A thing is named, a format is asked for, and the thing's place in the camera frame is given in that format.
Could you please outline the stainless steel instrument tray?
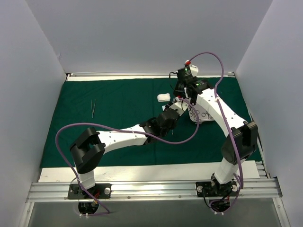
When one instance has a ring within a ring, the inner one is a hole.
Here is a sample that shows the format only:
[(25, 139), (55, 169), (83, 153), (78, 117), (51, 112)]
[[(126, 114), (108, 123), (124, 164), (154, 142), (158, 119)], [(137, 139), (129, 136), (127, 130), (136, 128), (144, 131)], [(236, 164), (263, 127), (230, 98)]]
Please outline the stainless steel instrument tray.
[[(202, 122), (214, 121), (214, 118), (202, 106), (195, 105), (194, 108), (196, 109), (196, 112), (198, 113), (200, 124)], [(190, 120), (192, 122), (197, 123), (197, 117), (196, 117), (195, 111), (190, 106), (187, 109), (188, 109)]]

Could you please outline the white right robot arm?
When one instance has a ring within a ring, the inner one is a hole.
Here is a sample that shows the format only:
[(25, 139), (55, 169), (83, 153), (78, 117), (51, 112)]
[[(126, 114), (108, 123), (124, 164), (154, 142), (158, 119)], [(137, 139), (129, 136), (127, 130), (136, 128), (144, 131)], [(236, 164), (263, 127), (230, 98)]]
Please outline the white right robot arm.
[(238, 116), (217, 94), (217, 87), (207, 80), (193, 76), (191, 68), (185, 66), (174, 74), (178, 81), (174, 96), (188, 98), (194, 106), (204, 108), (222, 129), (226, 140), (222, 145), (223, 159), (214, 173), (210, 189), (215, 195), (227, 190), (227, 183), (239, 172), (240, 184), (243, 185), (242, 163), (257, 149), (258, 127), (253, 121), (248, 122)]

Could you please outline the thin steel tweezers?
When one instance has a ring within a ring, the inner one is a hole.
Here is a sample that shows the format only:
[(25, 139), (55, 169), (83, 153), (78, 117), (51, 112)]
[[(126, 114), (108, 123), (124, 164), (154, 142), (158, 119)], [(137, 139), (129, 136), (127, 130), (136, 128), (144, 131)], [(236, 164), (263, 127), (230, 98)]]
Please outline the thin steel tweezers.
[(91, 100), (91, 117), (94, 118), (96, 100)]

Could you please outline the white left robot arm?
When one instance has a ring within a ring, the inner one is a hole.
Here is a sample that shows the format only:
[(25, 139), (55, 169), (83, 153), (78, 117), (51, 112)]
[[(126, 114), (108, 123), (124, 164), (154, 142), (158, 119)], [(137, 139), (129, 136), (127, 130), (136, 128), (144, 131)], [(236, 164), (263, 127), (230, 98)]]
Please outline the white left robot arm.
[(70, 152), (76, 166), (79, 182), (78, 189), (84, 198), (91, 198), (96, 191), (94, 169), (104, 154), (124, 147), (141, 146), (156, 141), (156, 137), (167, 136), (173, 130), (188, 104), (179, 101), (166, 107), (158, 117), (117, 131), (97, 131), (87, 128), (71, 145)]

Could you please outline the dark green surgical cloth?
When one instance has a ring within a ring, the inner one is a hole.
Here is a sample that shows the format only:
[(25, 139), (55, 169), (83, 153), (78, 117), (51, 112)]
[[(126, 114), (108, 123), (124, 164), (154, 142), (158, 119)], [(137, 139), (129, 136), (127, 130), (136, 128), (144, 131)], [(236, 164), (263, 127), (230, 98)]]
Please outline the dark green surgical cloth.
[[(176, 79), (123, 79), (65, 82), (62, 86), (45, 142), (40, 166), (66, 167), (72, 161), (71, 144), (86, 129), (99, 123), (125, 129), (162, 112), (158, 94), (172, 93)], [(94, 118), (91, 100), (96, 100)], [(131, 146), (105, 154), (101, 166), (147, 166), (209, 163), (222, 160), (225, 136), (219, 125), (204, 122), (199, 127), (182, 115), (165, 142)]]

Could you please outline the white gauze pad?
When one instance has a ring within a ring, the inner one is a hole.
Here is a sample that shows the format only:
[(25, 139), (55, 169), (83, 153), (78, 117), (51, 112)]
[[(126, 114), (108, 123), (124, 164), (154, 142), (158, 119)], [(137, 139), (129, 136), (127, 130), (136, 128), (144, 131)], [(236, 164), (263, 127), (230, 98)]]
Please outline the white gauze pad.
[(158, 102), (169, 102), (170, 101), (170, 93), (158, 94), (157, 95)]

